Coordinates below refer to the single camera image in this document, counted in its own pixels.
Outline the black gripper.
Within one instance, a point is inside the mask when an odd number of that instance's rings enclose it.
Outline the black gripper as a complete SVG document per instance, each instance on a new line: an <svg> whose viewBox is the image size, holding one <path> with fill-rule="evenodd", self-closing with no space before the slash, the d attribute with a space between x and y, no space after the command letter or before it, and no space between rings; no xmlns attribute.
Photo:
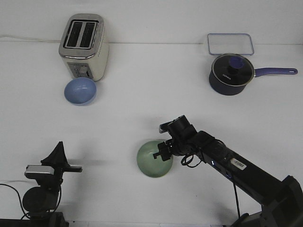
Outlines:
<svg viewBox="0 0 303 227"><path fill-rule="evenodd" d="M57 165L59 163L64 163L64 165L58 165L54 168L54 175L45 176L37 179L37 184L46 189L59 189L63 183L63 173L81 173L81 166L71 166L68 163L66 154L64 151L64 145L62 141L59 141L54 150L50 153L48 157L41 160L42 165Z"/></svg>
<svg viewBox="0 0 303 227"><path fill-rule="evenodd" d="M171 139L158 144L158 152L153 154L153 158L161 157L162 161L168 161L173 156L185 156L198 154L197 145L193 142L194 137L198 134L196 129L185 115L170 121L166 125L166 130Z"/></svg>

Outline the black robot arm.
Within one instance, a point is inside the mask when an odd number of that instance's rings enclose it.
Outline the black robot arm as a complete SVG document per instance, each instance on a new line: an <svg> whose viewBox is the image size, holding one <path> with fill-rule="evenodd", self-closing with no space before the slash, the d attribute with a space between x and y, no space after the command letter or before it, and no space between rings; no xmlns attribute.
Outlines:
<svg viewBox="0 0 303 227"><path fill-rule="evenodd" d="M234 227L301 227L303 225L303 191L298 181L287 176L280 181L205 131L196 131L186 116L161 124L159 132L168 132L171 139L158 144L161 156L167 161L172 155L187 158L197 156L208 163L234 185L242 189L261 205L255 214L244 213Z"/></svg>
<svg viewBox="0 0 303 227"><path fill-rule="evenodd" d="M62 212L57 209L62 198L63 173L80 173L81 166L69 165L63 142L60 141L40 165L28 165L24 175L38 186L30 188L18 199L23 212L19 219L0 220L2 227L68 227Z"/></svg>

